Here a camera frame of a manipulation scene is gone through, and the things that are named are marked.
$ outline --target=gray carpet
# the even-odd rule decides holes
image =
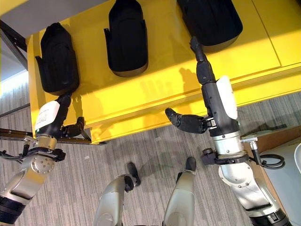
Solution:
[[[301,93],[239,108],[242,134],[282,124],[301,124]],[[0,118],[0,128],[31,131],[29,108]],[[0,141],[0,149],[18,154],[22,142]],[[250,221],[217,166],[203,166],[201,151],[213,147],[206,133],[195,135],[166,126],[110,141],[104,146],[58,145],[66,159],[25,208],[16,226],[90,226],[98,199],[115,176],[133,161],[142,184],[126,194],[124,226],[161,225],[177,173],[188,156],[197,159],[196,226],[249,226]],[[0,189],[18,172],[18,164],[0,160]]]

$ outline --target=robotic hand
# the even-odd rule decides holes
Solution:
[[[70,103],[71,93],[66,93],[41,107],[35,128],[36,139],[25,137],[22,154],[11,156],[6,151],[0,152],[0,157],[21,164],[20,172],[0,192],[0,226],[15,223],[53,170],[55,162],[65,159],[66,154],[55,148],[58,139],[79,134],[87,137],[83,117],[79,117],[75,125],[63,126]]]
[[[116,177],[106,187],[94,217],[94,226],[122,226],[124,193],[132,191],[141,183],[136,166],[130,162],[127,168],[129,174]],[[195,170],[196,160],[189,157],[185,170],[178,174],[163,226],[193,226]]]
[[[106,187],[98,204],[94,226],[122,226],[124,192],[141,184],[136,166],[130,162],[127,169],[129,174],[116,177]]]
[[[202,85],[202,95],[208,116],[181,115],[171,108],[166,109],[166,115],[178,129],[190,133],[204,133],[209,130],[216,151],[205,149],[202,161],[205,165],[218,164],[221,180],[231,187],[254,226],[290,226],[285,213],[280,209],[265,184],[255,180],[249,159],[270,169],[284,167],[281,156],[274,156],[280,161],[277,164],[267,164],[261,161],[256,138],[240,138],[237,121],[237,108],[228,77],[216,80],[211,65],[204,55],[201,45],[193,37],[191,49],[197,59],[197,77]],[[250,158],[243,150],[242,142],[249,142],[254,158]]]

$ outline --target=white object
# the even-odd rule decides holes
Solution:
[[[216,86],[220,94],[222,105],[226,114],[232,118],[237,119],[237,107],[228,76],[222,76],[217,82]]]
[[[301,137],[285,143],[261,154],[279,154],[285,158],[285,166],[281,169],[265,169],[274,189],[285,208],[290,222],[294,226],[301,226],[301,172],[298,170],[295,156],[301,160]],[[265,159],[268,163],[278,160]]]
[[[60,104],[54,100],[44,104],[40,108],[35,130],[52,123],[56,118],[59,107]]]
[[[295,150],[295,162],[299,172],[301,173],[301,144],[296,147]]]

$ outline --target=metal arm segment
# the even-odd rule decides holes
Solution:
[[[288,218],[280,209],[276,200],[260,181],[254,179],[249,165],[249,156],[243,150],[237,121],[237,108],[230,81],[227,77],[215,80],[210,63],[207,61],[200,44],[193,37],[191,49],[196,54],[197,77],[202,85],[202,95],[208,111],[208,117],[191,128],[207,125],[213,138],[216,151],[205,149],[202,160],[204,164],[219,164],[221,179],[231,187],[231,190],[244,207],[247,215],[255,226],[288,226]],[[181,119],[171,120],[172,111],[166,111],[167,117],[177,128]],[[195,129],[184,131],[194,133]]]

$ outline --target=silver cylinder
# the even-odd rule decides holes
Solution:
[[[40,134],[37,137],[37,142],[33,144],[33,147],[44,147],[51,150],[55,149],[57,140],[54,136],[48,134]]]
[[[218,154],[233,154],[243,150],[238,131],[213,137],[213,142]]]

